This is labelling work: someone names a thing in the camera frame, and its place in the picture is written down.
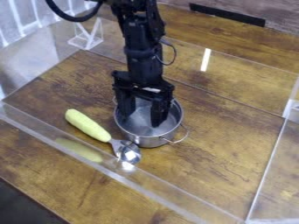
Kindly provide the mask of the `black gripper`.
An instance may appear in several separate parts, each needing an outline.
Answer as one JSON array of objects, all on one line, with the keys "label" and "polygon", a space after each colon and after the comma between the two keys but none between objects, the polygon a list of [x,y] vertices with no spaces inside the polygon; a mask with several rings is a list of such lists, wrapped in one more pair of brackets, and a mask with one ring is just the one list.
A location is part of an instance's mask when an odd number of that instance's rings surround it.
[{"label": "black gripper", "polygon": [[[151,124],[158,127],[167,119],[174,98],[174,85],[164,80],[163,48],[131,50],[124,48],[127,70],[112,72],[115,78],[118,109],[124,118],[136,111],[136,97],[154,101],[151,107]],[[160,93],[144,91],[158,88]]]}]

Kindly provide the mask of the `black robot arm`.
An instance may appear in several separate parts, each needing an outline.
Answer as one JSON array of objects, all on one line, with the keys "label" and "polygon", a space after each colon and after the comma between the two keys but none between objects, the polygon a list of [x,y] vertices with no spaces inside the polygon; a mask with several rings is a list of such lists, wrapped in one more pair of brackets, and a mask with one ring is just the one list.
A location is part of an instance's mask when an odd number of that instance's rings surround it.
[{"label": "black robot arm", "polygon": [[112,13],[126,40],[127,70],[112,73],[116,108],[128,118],[136,111],[136,99],[151,102],[151,124],[158,127],[168,116],[174,85],[163,78],[164,21],[156,0],[115,0]]}]

